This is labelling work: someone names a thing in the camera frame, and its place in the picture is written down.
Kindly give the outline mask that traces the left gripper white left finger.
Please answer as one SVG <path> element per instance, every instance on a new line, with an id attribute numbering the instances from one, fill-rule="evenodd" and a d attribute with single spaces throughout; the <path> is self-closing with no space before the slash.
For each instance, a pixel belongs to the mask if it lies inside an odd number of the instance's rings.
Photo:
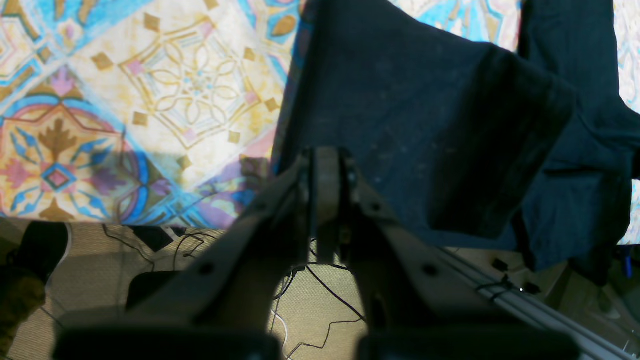
<path id="1" fill-rule="evenodd" d="M 117 321 L 66 330 L 57 360 L 279 360 L 266 325 L 285 273 L 307 259 L 315 150 L 304 150 L 185 270 Z"/>

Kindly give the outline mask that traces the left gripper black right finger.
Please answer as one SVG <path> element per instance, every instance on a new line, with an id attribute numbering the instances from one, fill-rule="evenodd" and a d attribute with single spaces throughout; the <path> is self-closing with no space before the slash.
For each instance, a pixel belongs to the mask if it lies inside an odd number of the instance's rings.
<path id="1" fill-rule="evenodd" d="M 407 230 L 340 151 L 341 208 L 349 230 L 340 257 L 355 277 L 368 335 L 359 360 L 577 360 L 566 333 L 502 310 Z"/>

